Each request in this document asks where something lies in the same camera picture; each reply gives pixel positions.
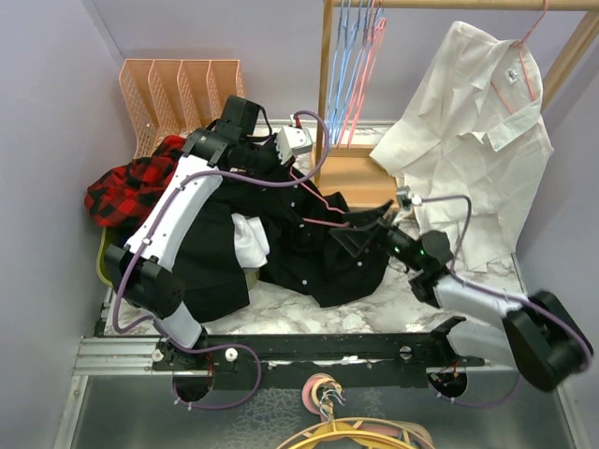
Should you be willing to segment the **pink wire hanger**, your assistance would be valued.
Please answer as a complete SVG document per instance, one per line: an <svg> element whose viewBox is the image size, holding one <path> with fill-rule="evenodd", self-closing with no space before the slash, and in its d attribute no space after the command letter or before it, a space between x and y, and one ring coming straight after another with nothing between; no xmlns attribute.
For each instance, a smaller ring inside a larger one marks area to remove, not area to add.
<svg viewBox="0 0 599 449"><path fill-rule="evenodd" d="M295 184L284 189L287 206L299 217L301 226L322 225L332 228L348 227L345 220L347 207L343 199L323 196L311 181Z"/></svg>

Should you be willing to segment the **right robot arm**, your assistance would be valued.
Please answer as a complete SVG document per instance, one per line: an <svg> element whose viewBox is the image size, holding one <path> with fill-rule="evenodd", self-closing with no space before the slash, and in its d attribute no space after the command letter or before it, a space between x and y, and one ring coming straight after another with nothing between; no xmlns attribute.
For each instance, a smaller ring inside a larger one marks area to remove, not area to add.
<svg viewBox="0 0 599 449"><path fill-rule="evenodd" d="M446 233L431 230L414 239L394 225L387 209L369 210L370 222L360 212L330 234L355 258L385 251L416 274L409 284L417 300L460 313L430 343L437 364L450 366L463 355L487 358L516 369L544 392L591 366L591 343L554 294L510 294L462 278L453 268L456 249Z"/></svg>

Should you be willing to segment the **black button shirt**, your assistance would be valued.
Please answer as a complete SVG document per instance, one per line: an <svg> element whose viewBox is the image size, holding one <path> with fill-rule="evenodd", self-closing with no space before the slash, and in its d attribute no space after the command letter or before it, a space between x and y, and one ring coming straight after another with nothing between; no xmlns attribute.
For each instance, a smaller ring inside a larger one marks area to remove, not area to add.
<svg viewBox="0 0 599 449"><path fill-rule="evenodd" d="M173 274L184 283L183 301L200 323L250 303L245 273L234 249L233 213L259 217L270 244L258 278L312 297L321 308L342 306L375 292L388 256L374 250L352 257L331 227L305 224L287 206L284 189L224 179L197 214L178 251Z"/></svg>

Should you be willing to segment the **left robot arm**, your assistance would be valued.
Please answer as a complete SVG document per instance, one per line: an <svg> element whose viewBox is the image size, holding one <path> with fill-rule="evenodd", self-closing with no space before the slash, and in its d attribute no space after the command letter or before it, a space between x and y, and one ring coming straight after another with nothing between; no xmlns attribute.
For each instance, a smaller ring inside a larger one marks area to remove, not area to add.
<svg viewBox="0 0 599 449"><path fill-rule="evenodd" d="M196 369L206 360L204 328L183 301L184 283L172 272L183 239L197 214L235 168L264 174L281 162L274 150L261 149L254 134L264 107L232 95L222 115L185 139L177 168L157 204L123 247L110 245L105 263L118 300L141 309L142 318L176 344L174 357Z"/></svg>

